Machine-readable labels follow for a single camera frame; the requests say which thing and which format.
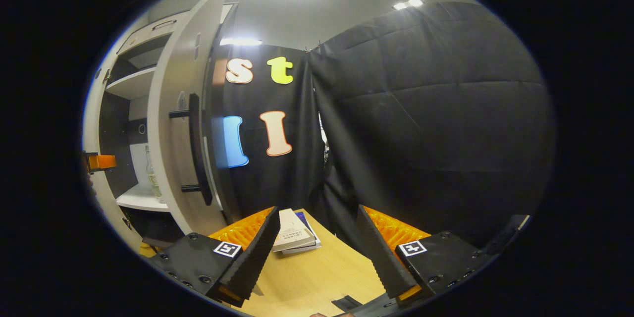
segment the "cabinet shelf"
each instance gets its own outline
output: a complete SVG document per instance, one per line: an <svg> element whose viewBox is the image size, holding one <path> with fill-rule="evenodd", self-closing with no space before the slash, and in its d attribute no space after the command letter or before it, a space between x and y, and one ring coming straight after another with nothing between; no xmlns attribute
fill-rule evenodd
<svg viewBox="0 0 634 317"><path fill-rule="evenodd" d="M141 209L143 211L169 211L167 204L160 204L152 187L145 184L137 184L128 189L117 198L117 204L122 207Z"/></svg>
<svg viewBox="0 0 634 317"><path fill-rule="evenodd" d="M154 76L155 70L156 67L151 67L125 76L109 84L106 87L106 91L127 100L147 96L150 93L150 85L152 84L152 76Z"/></svg>

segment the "book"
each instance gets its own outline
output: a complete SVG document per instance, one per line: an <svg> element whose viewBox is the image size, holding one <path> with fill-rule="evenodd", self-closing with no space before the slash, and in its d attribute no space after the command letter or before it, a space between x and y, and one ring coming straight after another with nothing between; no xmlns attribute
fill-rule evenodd
<svg viewBox="0 0 634 317"><path fill-rule="evenodd" d="M308 227L308 230L310 230L310 232L315 236L315 241L305 245L300 245L299 247L282 250L281 253L292 254L292 253L305 252L308 250L321 248L321 240L319 240L319 236L317 236L317 234L315 233L315 230L313 230L313 227L311 227L311 224L308 223L308 220L306 219L306 216L304 215L304 213L301 211L297 211L295 215L297 215L299 220L301 220L301 222L304 223Z"/></svg>
<svg viewBox="0 0 634 317"><path fill-rule="evenodd" d="M273 244L272 251L296 248L315 242L315 235L297 217L292 209L279 211L279 233Z"/></svg>

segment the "drawer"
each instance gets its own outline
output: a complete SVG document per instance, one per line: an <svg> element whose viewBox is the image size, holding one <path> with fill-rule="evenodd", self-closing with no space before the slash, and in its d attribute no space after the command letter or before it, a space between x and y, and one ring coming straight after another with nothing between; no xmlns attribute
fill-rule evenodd
<svg viewBox="0 0 634 317"><path fill-rule="evenodd" d="M118 51L118 55L122 55L136 46L144 44L152 39L172 33L176 28L176 25L179 24L179 22L182 23L188 14L189 11L185 11L168 16L134 31L130 37L125 40L124 44Z"/></svg>

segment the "wooden table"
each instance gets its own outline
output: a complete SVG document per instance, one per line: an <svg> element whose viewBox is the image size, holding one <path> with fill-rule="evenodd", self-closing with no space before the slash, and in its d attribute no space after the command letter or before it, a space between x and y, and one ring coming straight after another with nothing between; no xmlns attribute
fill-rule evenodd
<svg viewBox="0 0 634 317"><path fill-rule="evenodd" d="M343 313L331 301L350 295L365 304L385 293L372 262L337 239L299 209L321 240L321 248L290 255L271 252L256 288L241 308L256 317L309 317Z"/></svg>

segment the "yellow letter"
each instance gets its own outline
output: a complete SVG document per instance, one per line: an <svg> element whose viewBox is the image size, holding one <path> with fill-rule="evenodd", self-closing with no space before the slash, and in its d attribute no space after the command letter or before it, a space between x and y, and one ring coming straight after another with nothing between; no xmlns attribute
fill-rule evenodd
<svg viewBox="0 0 634 317"><path fill-rule="evenodd" d="M286 57L277 57L268 60L267 64L271 66L271 79L275 83L289 84L293 82L293 76L286 75L287 68L293 68L291 62L286 62Z"/></svg>
<svg viewBox="0 0 634 317"><path fill-rule="evenodd" d="M253 64L248 59L234 58L227 62L227 73L224 75L231 83L246 84L253 79L253 73L248 70Z"/></svg>
<svg viewBox="0 0 634 317"><path fill-rule="evenodd" d="M267 111L260 114L260 119L266 124L266 132L269 136L269 148L266 150L269 156L285 155L293 150L293 147L286 142L284 126L281 123L285 116L283 111Z"/></svg>

